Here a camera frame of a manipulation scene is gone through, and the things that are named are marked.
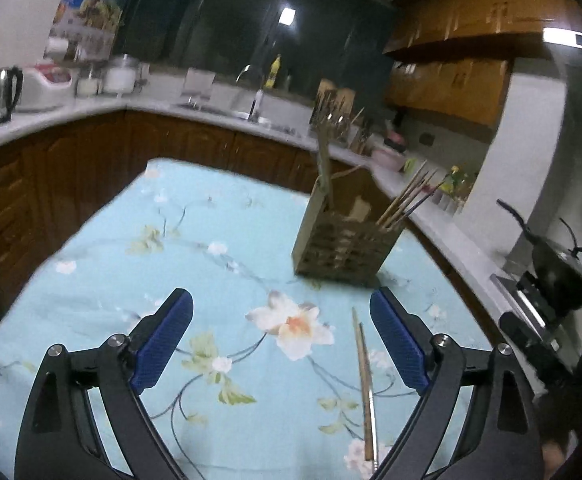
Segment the right hand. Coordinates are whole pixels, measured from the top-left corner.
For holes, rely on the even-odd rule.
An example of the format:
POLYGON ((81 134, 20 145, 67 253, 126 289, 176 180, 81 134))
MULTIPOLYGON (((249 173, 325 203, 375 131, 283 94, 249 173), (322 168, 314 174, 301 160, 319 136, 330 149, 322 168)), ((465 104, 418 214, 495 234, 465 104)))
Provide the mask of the right hand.
POLYGON ((542 444, 545 480, 578 478, 574 461, 578 443, 576 434, 570 431, 564 439, 549 439, 542 444))

